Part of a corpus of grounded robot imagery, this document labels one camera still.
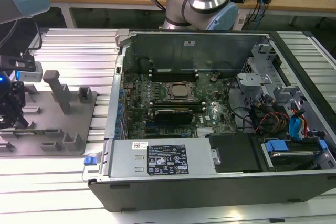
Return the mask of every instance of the blue tab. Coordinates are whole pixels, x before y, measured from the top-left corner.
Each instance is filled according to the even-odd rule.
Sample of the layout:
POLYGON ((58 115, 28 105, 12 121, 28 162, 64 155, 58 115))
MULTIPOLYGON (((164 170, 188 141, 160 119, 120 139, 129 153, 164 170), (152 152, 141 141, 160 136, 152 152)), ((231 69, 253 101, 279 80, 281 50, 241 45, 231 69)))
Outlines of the blue tab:
POLYGON ((270 140, 265 143, 267 152, 288 151, 285 140, 270 140))
POLYGON ((84 158, 84 165, 96 165, 97 157, 87 156, 84 158))
POLYGON ((327 150, 327 149, 328 149, 328 145, 327 145, 327 143, 325 142, 325 140, 320 139, 319 142, 320 142, 320 145, 321 145, 322 150, 327 150))
POLYGON ((299 136, 299 132, 302 126, 302 120, 296 116, 292 116, 289 120, 289 135, 294 137, 297 141, 302 140, 299 136))

